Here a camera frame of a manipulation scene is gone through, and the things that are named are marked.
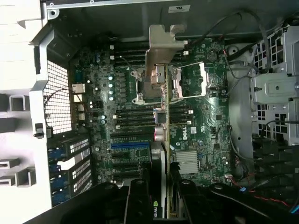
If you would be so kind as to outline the RAM slot with black clips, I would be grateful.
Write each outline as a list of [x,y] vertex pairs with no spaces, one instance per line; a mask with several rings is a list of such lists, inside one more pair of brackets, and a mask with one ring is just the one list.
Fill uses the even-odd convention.
[[[116,110],[116,113],[129,113],[129,112],[140,113],[140,112],[149,112],[149,111],[152,112],[154,109],[157,109],[157,108],[158,108],[157,105],[149,106],[149,107],[140,106],[140,107],[131,108],[131,109],[119,109],[119,110]],[[170,106],[170,112],[187,112],[189,110],[193,110],[190,105],[171,105]]]
[[[175,114],[174,117],[170,117],[170,122],[171,123],[176,123],[176,122],[183,122],[183,121],[188,121],[188,120],[193,120],[192,115],[189,114],[183,114],[182,116],[180,114]],[[114,119],[117,123],[128,123],[128,122],[155,122],[154,117],[151,116],[137,116],[137,117],[122,117],[119,118],[117,117]]]
[[126,54],[145,54],[149,49],[149,46],[115,46],[115,55],[126,55]]
[[[145,64],[145,56],[138,56],[138,57],[125,57],[125,59],[131,64],[131,65],[143,65]],[[182,63],[185,62],[186,58],[176,56],[171,60],[171,63]],[[116,57],[112,62],[117,66],[124,66],[127,64],[122,58]]]

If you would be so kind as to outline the green Dell motherboard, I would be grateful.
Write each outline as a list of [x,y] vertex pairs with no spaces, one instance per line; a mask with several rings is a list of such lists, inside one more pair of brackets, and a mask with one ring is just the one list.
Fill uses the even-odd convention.
[[[105,49],[106,45],[80,50],[72,61],[72,73],[74,85],[85,85],[85,91],[74,91],[76,105],[74,112],[81,129],[87,130],[91,135],[92,146],[92,169],[95,183],[112,182],[122,185],[130,179],[113,179],[113,174],[118,172],[139,171],[141,169],[113,169],[113,163],[127,162],[151,162],[150,147],[144,149],[111,149],[112,143],[123,142],[149,142],[148,140],[113,140],[113,133],[149,133],[155,130],[152,127],[116,129],[117,123],[113,119],[116,110],[131,109],[140,106],[132,100],[136,97],[135,78],[131,72],[144,69],[143,65],[131,65],[124,57],[120,56],[127,64],[115,65],[111,54],[113,50]],[[177,68],[191,63],[205,63],[208,73],[206,95],[199,98],[187,98],[173,100],[171,105],[190,105],[193,109],[191,125],[170,126],[170,150],[171,162],[176,161],[176,153],[179,151],[197,151],[199,171],[195,174],[184,174],[182,177],[192,179],[200,186],[207,186],[215,182],[225,182],[225,173],[230,170],[230,154],[228,146],[229,109],[227,98],[226,64],[223,55],[225,45],[223,41],[212,38],[205,39],[201,44],[196,44],[179,51],[174,57],[184,57],[185,62],[171,63]],[[206,55],[209,51],[218,52],[218,61],[211,63]],[[183,96],[201,94],[201,82],[199,66],[193,65],[182,68],[181,81]],[[122,159],[112,159],[111,154],[123,152],[126,155]]]

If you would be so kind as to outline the black silver PC case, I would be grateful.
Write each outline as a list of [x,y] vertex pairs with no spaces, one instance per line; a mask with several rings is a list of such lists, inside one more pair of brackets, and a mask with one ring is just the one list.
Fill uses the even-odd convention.
[[[207,38],[225,45],[230,170],[225,182],[212,184],[248,190],[299,214],[299,145],[254,134],[250,100],[251,80],[271,68],[268,36],[299,26],[299,0],[42,0],[42,9],[46,24],[31,41],[37,81],[29,97],[34,136],[43,142],[38,161],[45,168],[40,177],[47,184],[50,209],[98,185],[91,135],[74,112],[74,91],[85,91],[84,84],[74,85],[71,63],[77,53],[111,42],[150,41],[151,25],[163,25],[166,32],[182,25],[184,32],[175,35],[185,41],[180,51]],[[113,184],[121,188],[132,180]],[[170,216],[153,217],[151,224],[189,224],[169,180]]]

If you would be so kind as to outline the CPU socket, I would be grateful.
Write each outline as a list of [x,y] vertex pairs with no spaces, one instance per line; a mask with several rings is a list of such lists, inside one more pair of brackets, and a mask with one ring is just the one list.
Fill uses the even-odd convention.
[[136,86],[136,97],[132,102],[136,105],[156,105],[166,96],[170,98],[172,94],[167,69],[165,65],[158,65],[149,74],[146,74],[145,69],[132,71]]

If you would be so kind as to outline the blue expansion slot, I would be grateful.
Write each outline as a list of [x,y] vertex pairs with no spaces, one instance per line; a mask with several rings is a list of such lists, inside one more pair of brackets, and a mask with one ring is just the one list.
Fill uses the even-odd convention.
[[112,143],[111,149],[123,150],[123,149],[144,149],[149,148],[149,142],[123,142],[123,143]]

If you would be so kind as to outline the RAM slot with white clips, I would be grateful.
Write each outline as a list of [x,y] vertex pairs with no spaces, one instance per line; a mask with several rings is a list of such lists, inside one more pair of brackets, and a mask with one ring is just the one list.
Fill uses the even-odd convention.
[[149,49],[178,49],[182,50],[185,47],[185,41],[170,40],[158,42],[111,42],[106,45],[105,49],[114,50],[115,46],[149,46]]
[[[159,112],[158,109],[154,109],[152,112],[149,111],[149,112],[140,112],[140,113],[136,113],[136,112],[115,113],[113,115],[113,119],[116,119],[117,117],[122,118],[122,117],[137,117],[137,116],[151,116],[151,115],[154,116],[155,111]],[[170,112],[170,115],[173,116],[173,117],[175,116],[175,114],[180,114],[181,116],[183,114],[189,114],[189,115],[191,115],[191,114],[193,114],[193,112],[194,112],[193,110],[189,110],[187,112]]]
[[[191,120],[175,120],[170,122],[171,125],[191,125]],[[123,129],[123,128],[138,128],[138,127],[152,127],[152,126],[160,126],[164,124],[156,124],[154,122],[143,122],[143,123],[137,123],[137,122],[131,122],[131,123],[124,123],[124,124],[117,124],[116,129]]]
[[111,55],[114,56],[114,58],[120,58],[120,56],[126,58],[126,59],[133,59],[133,58],[141,58],[145,59],[145,50],[137,51],[115,51]]

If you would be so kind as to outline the round coin cell battery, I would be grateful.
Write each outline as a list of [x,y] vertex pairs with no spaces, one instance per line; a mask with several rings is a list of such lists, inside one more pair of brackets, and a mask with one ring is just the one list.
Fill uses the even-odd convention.
[[214,50],[209,51],[206,55],[207,60],[211,63],[218,61],[218,57],[218,52]]

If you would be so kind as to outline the grey printed parts rack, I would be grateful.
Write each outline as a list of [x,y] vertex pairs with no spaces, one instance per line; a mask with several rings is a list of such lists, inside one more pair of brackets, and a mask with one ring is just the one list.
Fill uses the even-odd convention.
[[29,97],[0,93],[0,187],[36,184]]

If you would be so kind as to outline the silver perforated disk bay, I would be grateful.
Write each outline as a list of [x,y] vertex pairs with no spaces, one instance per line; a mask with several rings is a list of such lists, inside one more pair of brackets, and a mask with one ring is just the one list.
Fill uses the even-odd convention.
[[299,26],[268,36],[271,68],[250,82],[252,132],[299,145]]

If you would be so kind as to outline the long black expansion slot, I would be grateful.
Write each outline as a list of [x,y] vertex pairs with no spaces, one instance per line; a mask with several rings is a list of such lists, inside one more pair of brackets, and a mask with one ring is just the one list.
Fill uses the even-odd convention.
[[118,172],[113,174],[113,179],[130,179],[130,178],[139,178],[139,171],[130,171],[130,172]]
[[127,163],[113,163],[113,169],[140,169],[144,166],[147,166],[147,162],[127,162]]
[[113,133],[110,135],[110,139],[113,140],[148,140],[152,139],[154,137],[153,132],[144,133],[144,132],[138,132],[138,133]]

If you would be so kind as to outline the silver finned chipset heatsink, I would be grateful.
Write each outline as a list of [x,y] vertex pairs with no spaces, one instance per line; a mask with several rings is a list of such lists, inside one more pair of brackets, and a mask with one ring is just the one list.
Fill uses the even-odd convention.
[[179,163],[181,175],[195,174],[199,171],[197,151],[179,151],[176,153],[176,161]]

